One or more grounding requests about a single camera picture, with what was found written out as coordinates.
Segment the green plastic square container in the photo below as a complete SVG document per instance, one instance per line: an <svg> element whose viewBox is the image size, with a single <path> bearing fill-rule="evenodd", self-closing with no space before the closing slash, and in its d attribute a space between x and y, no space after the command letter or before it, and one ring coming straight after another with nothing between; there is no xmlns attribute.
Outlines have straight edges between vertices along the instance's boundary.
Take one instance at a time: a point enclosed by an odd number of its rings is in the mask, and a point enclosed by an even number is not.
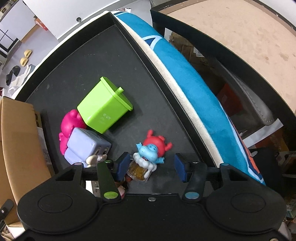
<svg viewBox="0 0 296 241"><path fill-rule="evenodd" d="M107 77L100 81L78 104L77 109L87 126L105 133L126 112L133 110L132 103Z"/></svg>

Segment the black tray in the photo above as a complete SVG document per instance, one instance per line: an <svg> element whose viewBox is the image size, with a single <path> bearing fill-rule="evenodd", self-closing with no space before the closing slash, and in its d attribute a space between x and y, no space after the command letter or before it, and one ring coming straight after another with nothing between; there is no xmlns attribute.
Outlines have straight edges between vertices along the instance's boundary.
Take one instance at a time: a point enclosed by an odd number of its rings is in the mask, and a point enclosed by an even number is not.
<svg viewBox="0 0 296 241"><path fill-rule="evenodd" d="M89 129L111 143L110 160L133 154L149 131L173 146L147 181L132 180L131 194L185 190L174 167L175 155L186 161L214 161L180 98L160 71L111 13L89 23L58 45L37 66L16 99L40 112L55 172L69 166L60 151L61 123L77 110Z"/></svg>

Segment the white plastic bag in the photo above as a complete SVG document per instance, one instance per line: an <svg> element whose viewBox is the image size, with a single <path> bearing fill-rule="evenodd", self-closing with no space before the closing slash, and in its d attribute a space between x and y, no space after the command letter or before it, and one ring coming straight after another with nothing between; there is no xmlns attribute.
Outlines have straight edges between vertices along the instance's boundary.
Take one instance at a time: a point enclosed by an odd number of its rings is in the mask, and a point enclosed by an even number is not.
<svg viewBox="0 0 296 241"><path fill-rule="evenodd" d="M22 75L16 77L16 79L10 83L8 90L5 93L5 96L12 98L14 93L24 85L28 76L34 71L35 67L36 66L33 64L28 65L26 67L24 73Z"/></svg>

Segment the blue white cushion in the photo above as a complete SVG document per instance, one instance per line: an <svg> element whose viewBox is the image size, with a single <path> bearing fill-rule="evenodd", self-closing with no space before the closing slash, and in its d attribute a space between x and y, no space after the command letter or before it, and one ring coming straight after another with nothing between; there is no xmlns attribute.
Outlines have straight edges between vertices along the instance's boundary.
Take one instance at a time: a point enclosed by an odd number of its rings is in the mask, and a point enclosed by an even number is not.
<svg viewBox="0 0 296 241"><path fill-rule="evenodd" d="M250 151L222 105L185 57L151 25L127 11L113 11L144 49L200 135L215 166L228 163L264 183Z"/></svg>

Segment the cardboard box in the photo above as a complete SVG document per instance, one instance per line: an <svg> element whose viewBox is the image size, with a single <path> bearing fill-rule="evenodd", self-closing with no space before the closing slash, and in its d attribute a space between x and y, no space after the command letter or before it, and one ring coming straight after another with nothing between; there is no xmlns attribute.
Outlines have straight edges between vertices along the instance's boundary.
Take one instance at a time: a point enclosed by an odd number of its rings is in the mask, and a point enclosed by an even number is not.
<svg viewBox="0 0 296 241"><path fill-rule="evenodd" d="M4 219L19 221L17 204L30 190L51 178L39 140L33 105L7 97L1 99L1 204L14 206Z"/></svg>

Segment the right yellow slipper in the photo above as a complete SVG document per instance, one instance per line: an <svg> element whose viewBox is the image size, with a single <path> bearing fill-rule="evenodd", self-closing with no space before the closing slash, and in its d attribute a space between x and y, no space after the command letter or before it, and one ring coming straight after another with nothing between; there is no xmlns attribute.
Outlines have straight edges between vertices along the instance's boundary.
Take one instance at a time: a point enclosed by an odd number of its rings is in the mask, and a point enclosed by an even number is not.
<svg viewBox="0 0 296 241"><path fill-rule="evenodd" d="M32 50L27 49L27 50L24 51L23 54L24 54L24 56L25 56L26 58L29 58L29 57L31 56L32 52L33 52Z"/></svg>

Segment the lavender cube character toy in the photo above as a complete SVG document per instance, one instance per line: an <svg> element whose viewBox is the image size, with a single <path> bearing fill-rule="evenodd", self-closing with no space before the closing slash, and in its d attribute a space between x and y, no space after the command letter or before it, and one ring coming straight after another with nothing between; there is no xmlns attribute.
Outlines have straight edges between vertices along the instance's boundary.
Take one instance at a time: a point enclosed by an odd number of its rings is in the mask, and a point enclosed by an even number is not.
<svg viewBox="0 0 296 241"><path fill-rule="evenodd" d="M97 133L83 128L74 128L68 139L64 158L69 164L82 163L85 168L88 168L95 166L98 159L106 160L110 148L111 143Z"/></svg>

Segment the left yellow slipper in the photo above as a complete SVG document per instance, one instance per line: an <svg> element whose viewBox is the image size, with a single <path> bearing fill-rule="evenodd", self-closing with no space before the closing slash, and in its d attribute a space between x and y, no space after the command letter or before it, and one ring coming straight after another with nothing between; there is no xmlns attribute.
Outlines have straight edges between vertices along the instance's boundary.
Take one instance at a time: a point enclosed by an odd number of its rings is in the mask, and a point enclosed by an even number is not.
<svg viewBox="0 0 296 241"><path fill-rule="evenodd" d="M29 61L29 59L28 59L27 57L22 57L22 58L20 59L20 65L21 65L22 67L25 67L26 64L28 63L28 61Z"/></svg>

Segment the brown-haired doll figurine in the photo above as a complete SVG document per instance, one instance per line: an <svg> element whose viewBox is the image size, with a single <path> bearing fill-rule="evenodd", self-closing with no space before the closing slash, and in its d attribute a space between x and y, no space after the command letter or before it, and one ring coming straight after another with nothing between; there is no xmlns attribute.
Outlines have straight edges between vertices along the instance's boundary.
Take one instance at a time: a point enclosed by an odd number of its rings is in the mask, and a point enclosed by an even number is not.
<svg viewBox="0 0 296 241"><path fill-rule="evenodd" d="M126 177L124 177L122 181L115 182L115 185L119 191L119 194L121 195L121 198L123 199L128 192L128 182Z"/></svg>

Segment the yellow slipper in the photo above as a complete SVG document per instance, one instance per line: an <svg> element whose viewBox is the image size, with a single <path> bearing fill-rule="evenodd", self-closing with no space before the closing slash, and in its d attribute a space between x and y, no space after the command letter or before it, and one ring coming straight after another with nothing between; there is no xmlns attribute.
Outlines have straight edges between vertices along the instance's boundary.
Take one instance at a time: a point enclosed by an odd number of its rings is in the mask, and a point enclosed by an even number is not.
<svg viewBox="0 0 296 241"><path fill-rule="evenodd" d="M31 56L32 52L33 52L32 50L27 49L27 50L24 51L23 54L24 54L24 56L25 56L26 58L29 58L29 57Z"/></svg>
<svg viewBox="0 0 296 241"><path fill-rule="evenodd" d="M25 67L26 64L28 63L28 61L29 61L29 59L28 59L27 57L22 57L22 58L20 59L20 65L21 65L22 67Z"/></svg>

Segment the pink dinosaur toy figure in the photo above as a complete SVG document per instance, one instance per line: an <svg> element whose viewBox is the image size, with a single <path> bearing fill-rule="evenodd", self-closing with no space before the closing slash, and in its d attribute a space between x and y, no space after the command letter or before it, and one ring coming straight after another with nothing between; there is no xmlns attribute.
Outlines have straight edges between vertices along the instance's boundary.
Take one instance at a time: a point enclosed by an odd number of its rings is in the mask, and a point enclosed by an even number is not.
<svg viewBox="0 0 296 241"><path fill-rule="evenodd" d="M60 152L64 156L67 150L67 142L74 128L86 129L86 124L79 114L78 110L73 109L65 114L60 125L61 132L59 133Z"/></svg>

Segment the left black slipper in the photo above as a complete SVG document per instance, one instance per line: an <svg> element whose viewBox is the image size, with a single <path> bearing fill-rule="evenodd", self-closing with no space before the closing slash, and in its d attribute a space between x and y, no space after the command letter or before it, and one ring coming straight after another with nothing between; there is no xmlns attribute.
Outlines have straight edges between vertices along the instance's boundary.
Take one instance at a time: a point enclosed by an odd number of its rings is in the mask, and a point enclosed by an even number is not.
<svg viewBox="0 0 296 241"><path fill-rule="evenodd" d="M9 86L12 80L12 76L18 76L18 74L20 73L20 66L16 65L14 66L11 71L9 72L9 74L6 75L6 85Z"/></svg>

